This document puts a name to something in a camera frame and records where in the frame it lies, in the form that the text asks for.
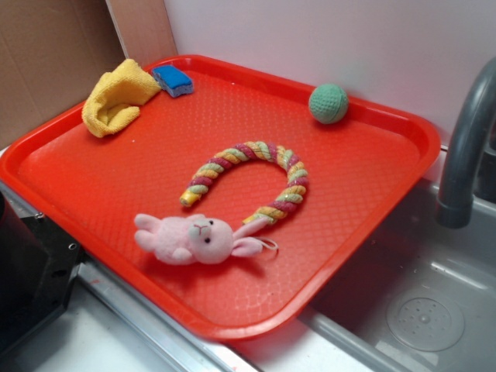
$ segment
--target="braided rope toy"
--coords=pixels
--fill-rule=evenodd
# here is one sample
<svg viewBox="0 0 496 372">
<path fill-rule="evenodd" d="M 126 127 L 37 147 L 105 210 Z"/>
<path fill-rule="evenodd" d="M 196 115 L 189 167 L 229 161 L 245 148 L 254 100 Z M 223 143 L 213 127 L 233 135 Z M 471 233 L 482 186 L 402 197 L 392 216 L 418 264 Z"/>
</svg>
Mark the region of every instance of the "braided rope toy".
<svg viewBox="0 0 496 372">
<path fill-rule="evenodd" d="M 238 143 L 208 160 L 193 175 L 188 188 L 180 198 L 181 204 L 185 207 L 191 207 L 200 200 L 202 195 L 208 192 L 208 186 L 221 173 L 235 164 L 248 160 L 266 160 L 270 163 L 277 163 L 287 172 L 288 183 L 273 202 L 259 207 L 255 213 L 243 220 L 243 224 L 260 217 L 268 217 L 270 224 L 274 224 L 286 217 L 288 213 L 293 212 L 303 201 L 303 195 L 308 185 L 308 172 L 305 165 L 292 150 L 261 141 Z"/>
</svg>

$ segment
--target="sink drain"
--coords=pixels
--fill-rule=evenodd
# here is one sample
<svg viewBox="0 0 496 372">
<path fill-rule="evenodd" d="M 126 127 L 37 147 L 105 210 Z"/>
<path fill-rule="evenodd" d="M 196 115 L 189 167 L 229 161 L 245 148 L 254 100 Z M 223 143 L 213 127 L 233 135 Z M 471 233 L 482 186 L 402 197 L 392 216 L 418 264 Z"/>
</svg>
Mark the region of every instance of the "sink drain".
<svg viewBox="0 0 496 372">
<path fill-rule="evenodd" d="M 463 335 L 460 308 L 432 290 L 411 290 L 395 297 L 387 309 L 387 324 L 402 343 L 421 351 L 440 351 Z"/>
</svg>

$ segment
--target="green ball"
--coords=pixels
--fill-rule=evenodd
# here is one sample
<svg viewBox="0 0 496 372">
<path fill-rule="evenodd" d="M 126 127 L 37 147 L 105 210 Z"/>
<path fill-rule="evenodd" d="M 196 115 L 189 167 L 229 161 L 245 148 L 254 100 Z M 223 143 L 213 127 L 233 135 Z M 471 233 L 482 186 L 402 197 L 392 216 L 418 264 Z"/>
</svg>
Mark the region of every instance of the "green ball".
<svg viewBox="0 0 496 372">
<path fill-rule="evenodd" d="M 341 120 L 348 111 L 348 104 L 348 95 L 335 84 L 318 86 L 308 100 L 310 113 L 322 124 L 332 124 Z"/>
</svg>

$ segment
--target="white wall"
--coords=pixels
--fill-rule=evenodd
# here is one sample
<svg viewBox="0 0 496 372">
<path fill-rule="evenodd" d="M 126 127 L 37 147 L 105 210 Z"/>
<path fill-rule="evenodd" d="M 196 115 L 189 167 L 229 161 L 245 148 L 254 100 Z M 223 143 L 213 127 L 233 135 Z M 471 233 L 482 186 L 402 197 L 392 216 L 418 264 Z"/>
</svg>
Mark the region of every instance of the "white wall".
<svg viewBox="0 0 496 372">
<path fill-rule="evenodd" d="M 420 115 L 450 133 L 496 56 L 495 0 L 164 0 L 196 53 Z"/>
</svg>

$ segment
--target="yellow towel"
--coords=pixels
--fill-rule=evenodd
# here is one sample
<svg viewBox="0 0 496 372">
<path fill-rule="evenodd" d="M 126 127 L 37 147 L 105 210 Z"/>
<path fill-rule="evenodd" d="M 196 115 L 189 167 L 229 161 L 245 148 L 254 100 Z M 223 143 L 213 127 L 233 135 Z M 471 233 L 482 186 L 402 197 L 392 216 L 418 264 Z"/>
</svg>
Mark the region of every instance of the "yellow towel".
<svg viewBox="0 0 496 372">
<path fill-rule="evenodd" d="M 98 138 L 117 133 L 140 116 L 140 108 L 160 91 L 159 84 L 137 62 L 124 60 L 93 88 L 83 107 L 83 122 Z"/>
</svg>

